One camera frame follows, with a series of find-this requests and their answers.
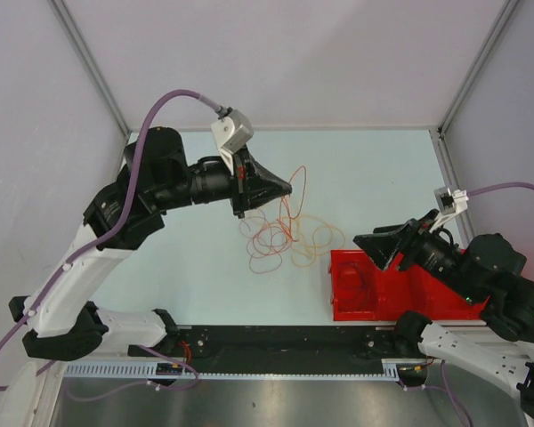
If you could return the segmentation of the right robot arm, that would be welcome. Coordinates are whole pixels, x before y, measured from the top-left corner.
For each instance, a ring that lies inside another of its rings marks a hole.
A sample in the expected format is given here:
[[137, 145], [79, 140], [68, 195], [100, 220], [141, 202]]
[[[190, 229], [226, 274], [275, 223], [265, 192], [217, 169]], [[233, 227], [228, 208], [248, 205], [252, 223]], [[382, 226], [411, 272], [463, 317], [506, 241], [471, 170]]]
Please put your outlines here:
[[353, 242], [381, 271], [399, 257], [399, 271], [417, 266], [468, 304], [480, 304], [486, 326], [516, 343], [527, 358], [499, 355], [412, 310], [397, 320], [393, 348], [403, 357], [449, 362], [492, 383], [534, 420], [534, 281], [522, 276], [526, 258], [498, 233], [477, 236], [461, 250], [443, 238], [445, 219], [433, 209], [420, 219], [357, 235]]

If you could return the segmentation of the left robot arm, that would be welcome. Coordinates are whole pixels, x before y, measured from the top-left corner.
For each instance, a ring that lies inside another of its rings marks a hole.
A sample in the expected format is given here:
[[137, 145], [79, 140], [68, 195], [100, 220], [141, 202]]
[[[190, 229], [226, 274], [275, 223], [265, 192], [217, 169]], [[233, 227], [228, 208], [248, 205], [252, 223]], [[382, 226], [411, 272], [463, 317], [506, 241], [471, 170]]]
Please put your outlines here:
[[146, 357], [150, 350], [162, 356], [173, 353], [182, 338], [166, 310], [106, 310], [92, 301], [94, 292], [148, 236], [164, 228], [167, 211], [227, 200], [234, 215], [242, 219], [246, 212], [292, 191], [290, 183], [260, 165], [248, 148], [236, 153], [234, 169], [219, 156], [202, 157], [189, 165], [181, 135], [173, 128], [154, 127], [145, 140], [125, 224], [115, 236], [100, 242], [124, 210], [135, 149], [135, 144], [125, 147], [125, 165], [116, 180], [101, 189], [85, 209], [74, 241], [77, 247], [68, 251], [61, 276], [47, 296], [10, 300], [13, 319], [29, 328], [22, 338], [29, 357], [74, 361], [97, 350], [123, 350], [132, 357]]

